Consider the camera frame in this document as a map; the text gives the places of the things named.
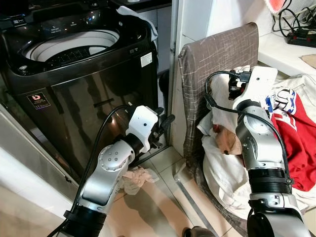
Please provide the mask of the dark top-load washing machine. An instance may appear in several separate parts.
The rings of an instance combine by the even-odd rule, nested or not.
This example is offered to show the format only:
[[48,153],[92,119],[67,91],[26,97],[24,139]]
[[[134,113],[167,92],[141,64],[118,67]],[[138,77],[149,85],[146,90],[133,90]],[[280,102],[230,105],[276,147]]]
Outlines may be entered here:
[[158,108],[149,24],[108,0],[0,0],[0,104],[77,180],[96,136],[125,132],[130,110]]

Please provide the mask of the pale pink cloth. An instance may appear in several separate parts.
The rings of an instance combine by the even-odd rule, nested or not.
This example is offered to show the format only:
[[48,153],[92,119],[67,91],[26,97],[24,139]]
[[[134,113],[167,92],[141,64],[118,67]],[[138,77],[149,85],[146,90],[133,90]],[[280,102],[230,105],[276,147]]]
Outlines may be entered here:
[[120,187],[124,193],[135,196],[145,183],[155,183],[160,177],[149,168],[135,167],[131,171],[126,171],[120,180],[122,181]]

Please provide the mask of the small tan brown garment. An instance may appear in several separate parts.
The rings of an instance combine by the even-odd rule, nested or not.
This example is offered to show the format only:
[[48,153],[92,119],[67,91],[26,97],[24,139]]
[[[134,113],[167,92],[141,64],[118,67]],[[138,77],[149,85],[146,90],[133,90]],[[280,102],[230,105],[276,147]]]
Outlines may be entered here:
[[213,125],[212,131],[215,132],[215,143],[222,153],[225,155],[241,156],[241,142],[234,132],[217,124]]

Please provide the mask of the beige table mat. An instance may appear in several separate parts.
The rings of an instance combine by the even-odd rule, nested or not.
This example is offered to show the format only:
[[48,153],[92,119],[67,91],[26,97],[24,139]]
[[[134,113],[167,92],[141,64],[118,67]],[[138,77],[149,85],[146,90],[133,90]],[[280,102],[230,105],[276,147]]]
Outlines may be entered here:
[[307,63],[307,65],[316,69],[316,55],[315,54],[303,55],[303,56],[300,56],[300,59],[302,59],[302,61]]

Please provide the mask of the white crumpled garment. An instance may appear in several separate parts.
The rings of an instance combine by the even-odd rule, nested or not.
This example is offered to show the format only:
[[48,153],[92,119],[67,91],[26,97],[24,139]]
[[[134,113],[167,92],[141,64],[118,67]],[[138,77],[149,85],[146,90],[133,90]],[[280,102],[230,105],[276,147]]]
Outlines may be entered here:
[[[236,72],[250,72],[250,66],[239,66]],[[315,121],[316,108],[310,99],[314,94],[315,83],[312,79],[292,78],[277,81],[272,88],[272,95],[280,89],[294,90],[300,96],[307,115]],[[250,211],[248,199],[250,197],[250,184],[243,160],[243,147],[241,156],[225,155],[215,143],[214,124],[224,126],[236,134],[237,114],[213,108],[198,124],[198,129],[203,133],[202,146],[205,151],[203,172],[207,178],[208,187],[219,203],[231,214],[246,219]],[[307,211],[316,205],[314,187],[303,192],[292,187],[292,192],[297,199],[298,207]]]

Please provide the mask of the black power strip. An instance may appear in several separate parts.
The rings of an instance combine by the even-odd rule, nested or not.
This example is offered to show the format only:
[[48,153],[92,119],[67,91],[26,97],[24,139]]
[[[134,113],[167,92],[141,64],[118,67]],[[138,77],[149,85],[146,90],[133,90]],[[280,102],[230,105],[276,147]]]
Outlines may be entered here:
[[287,44],[316,48],[316,31],[297,29],[285,36]]

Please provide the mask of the metal floor threshold strip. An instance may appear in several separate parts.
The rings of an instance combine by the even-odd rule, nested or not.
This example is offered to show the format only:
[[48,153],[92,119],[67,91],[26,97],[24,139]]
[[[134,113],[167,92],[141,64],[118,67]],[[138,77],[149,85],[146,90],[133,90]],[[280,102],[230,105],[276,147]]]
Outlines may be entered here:
[[169,189],[194,228],[208,230],[209,237],[223,237],[226,230],[232,230],[231,224],[226,222],[212,201],[199,188],[185,162],[175,164],[171,171],[174,185]]

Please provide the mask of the red printed shirt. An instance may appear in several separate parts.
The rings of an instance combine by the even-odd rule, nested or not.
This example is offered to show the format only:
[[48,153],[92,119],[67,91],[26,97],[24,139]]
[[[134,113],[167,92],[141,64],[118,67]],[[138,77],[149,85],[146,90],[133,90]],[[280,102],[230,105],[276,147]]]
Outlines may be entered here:
[[298,93],[280,89],[266,98],[266,109],[286,145],[292,187],[310,191],[316,185],[316,124],[307,115]]

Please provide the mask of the pink red fluffy item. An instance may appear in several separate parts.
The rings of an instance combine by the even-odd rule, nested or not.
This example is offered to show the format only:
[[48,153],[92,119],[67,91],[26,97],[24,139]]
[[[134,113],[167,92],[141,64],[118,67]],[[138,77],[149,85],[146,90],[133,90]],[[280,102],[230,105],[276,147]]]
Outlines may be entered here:
[[284,9],[284,6],[286,4],[287,0],[263,0],[266,4],[267,9],[272,14],[280,13],[282,9]]

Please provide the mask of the white cloth on washer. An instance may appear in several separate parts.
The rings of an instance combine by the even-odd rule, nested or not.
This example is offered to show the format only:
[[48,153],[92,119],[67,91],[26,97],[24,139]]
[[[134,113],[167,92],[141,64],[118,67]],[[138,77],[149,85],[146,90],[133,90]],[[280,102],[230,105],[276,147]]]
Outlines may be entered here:
[[133,11],[132,9],[129,9],[126,6],[120,6],[117,8],[117,12],[122,15],[129,15],[129,16],[135,16],[137,18],[140,18],[140,20],[144,20],[144,22],[147,22],[150,26],[149,29],[151,29],[151,41],[156,41],[158,38],[158,32],[156,30],[155,25],[146,17],[140,15],[139,13],[136,13],[136,11]]

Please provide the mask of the black robot foot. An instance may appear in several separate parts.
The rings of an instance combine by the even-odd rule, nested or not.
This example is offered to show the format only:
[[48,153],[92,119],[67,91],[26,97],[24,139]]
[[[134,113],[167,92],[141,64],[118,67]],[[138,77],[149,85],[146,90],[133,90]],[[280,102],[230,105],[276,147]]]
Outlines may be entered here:
[[217,237],[217,235],[208,228],[194,226],[192,228],[184,228],[181,237]]

